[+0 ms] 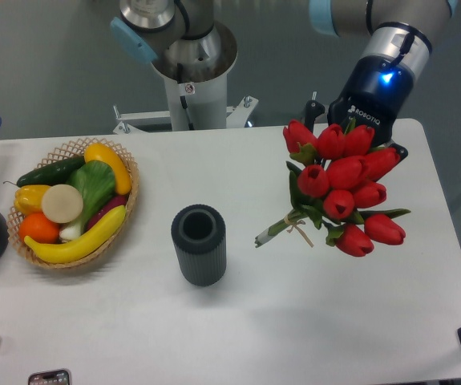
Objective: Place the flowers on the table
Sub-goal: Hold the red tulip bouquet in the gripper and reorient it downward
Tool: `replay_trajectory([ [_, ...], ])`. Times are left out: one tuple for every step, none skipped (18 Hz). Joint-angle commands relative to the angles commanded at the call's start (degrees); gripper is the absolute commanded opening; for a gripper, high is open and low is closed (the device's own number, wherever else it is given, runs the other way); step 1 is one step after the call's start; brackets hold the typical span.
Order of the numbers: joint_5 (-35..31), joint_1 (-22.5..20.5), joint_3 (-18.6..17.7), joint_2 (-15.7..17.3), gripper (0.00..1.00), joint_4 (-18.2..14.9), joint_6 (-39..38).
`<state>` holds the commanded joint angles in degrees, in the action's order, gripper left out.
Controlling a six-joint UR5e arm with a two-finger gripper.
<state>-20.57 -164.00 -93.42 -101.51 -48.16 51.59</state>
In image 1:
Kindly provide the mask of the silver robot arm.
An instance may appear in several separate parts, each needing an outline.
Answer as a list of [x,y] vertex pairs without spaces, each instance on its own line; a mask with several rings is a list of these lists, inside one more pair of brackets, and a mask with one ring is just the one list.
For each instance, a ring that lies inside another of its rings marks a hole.
[[456,1],[311,1],[313,28],[335,37],[366,34],[370,40],[327,112],[331,124],[373,128],[372,147],[392,140],[394,122],[426,66]]

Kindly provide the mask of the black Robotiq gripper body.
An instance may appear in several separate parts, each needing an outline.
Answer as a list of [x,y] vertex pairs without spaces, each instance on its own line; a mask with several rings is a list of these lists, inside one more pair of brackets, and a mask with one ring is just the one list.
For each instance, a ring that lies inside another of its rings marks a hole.
[[328,109],[330,124],[346,126],[356,119],[358,125],[374,129],[373,144],[391,140],[398,113],[411,93],[411,73],[379,56],[366,56],[358,61],[339,97]]

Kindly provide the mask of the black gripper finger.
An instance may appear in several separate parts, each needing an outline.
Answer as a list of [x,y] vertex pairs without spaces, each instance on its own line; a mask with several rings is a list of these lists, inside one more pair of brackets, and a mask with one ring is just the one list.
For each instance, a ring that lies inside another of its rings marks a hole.
[[399,156],[400,161],[403,161],[408,157],[408,150],[404,146],[394,142],[393,140],[387,141],[385,143],[385,146],[388,148],[394,148]]
[[309,100],[305,104],[303,124],[310,131],[313,132],[313,126],[317,117],[326,113],[325,106],[317,100]]

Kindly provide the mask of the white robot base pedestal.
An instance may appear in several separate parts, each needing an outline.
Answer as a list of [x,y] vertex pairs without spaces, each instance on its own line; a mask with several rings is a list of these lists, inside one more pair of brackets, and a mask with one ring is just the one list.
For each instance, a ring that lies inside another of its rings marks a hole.
[[227,100],[237,41],[212,1],[122,1],[110,24],[121,48],[163,79],[172,130],[245,128],[258,104]]

